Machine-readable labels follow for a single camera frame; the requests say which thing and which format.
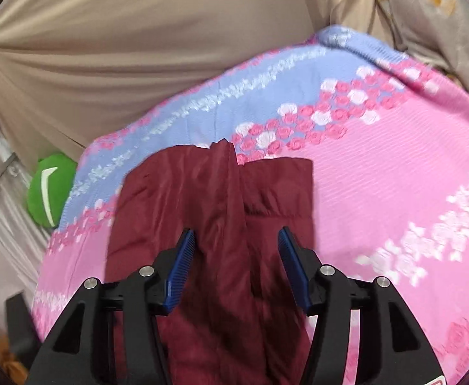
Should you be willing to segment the maroon puffer jacket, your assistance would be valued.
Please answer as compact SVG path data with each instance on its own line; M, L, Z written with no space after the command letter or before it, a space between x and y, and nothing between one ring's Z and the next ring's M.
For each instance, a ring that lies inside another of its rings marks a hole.
M297 384L309 351L278 251L291 229L314 244L313 164L240 163L227 141L162 150L133 169L119 194L106 260L118 281L197 239L178 307L158 321L175 384Z

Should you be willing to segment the grey silky fabric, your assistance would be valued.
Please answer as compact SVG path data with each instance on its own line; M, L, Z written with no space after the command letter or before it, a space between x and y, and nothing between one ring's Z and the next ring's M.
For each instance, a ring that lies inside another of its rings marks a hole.
M0 253L20 281L34 290L51 232L28 214L30 180L30 173L0 130Z

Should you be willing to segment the green pillow white stripe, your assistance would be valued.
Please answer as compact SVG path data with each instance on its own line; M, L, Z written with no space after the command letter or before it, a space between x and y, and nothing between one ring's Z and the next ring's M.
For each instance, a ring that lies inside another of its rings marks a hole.
M36 224L57 228L76 171L77 163L63 153L39 161L26 198L28 213Z

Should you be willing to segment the pink blue floral bedsheet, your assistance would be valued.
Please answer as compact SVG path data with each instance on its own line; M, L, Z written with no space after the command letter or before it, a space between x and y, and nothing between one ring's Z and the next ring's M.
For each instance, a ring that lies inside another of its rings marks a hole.
M85 279L108 282L126 176L162 150L220 141L240 163L310 160L309 248L346 276L386 276L447 382L469 374L469 94L342 26L256 56L85 150L33 299L41 336Z

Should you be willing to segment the beige curtain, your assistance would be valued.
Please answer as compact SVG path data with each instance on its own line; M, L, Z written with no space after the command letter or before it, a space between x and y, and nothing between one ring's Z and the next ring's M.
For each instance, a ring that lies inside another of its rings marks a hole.
M0 128L27 169L262 52L341 24L393 40L376 0L0 0Z

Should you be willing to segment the beige patterned cloth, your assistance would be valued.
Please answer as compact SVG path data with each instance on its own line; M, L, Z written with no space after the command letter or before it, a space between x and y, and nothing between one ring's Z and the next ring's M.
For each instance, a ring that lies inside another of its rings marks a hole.
M377 0L395 46L469 92L469 0Z

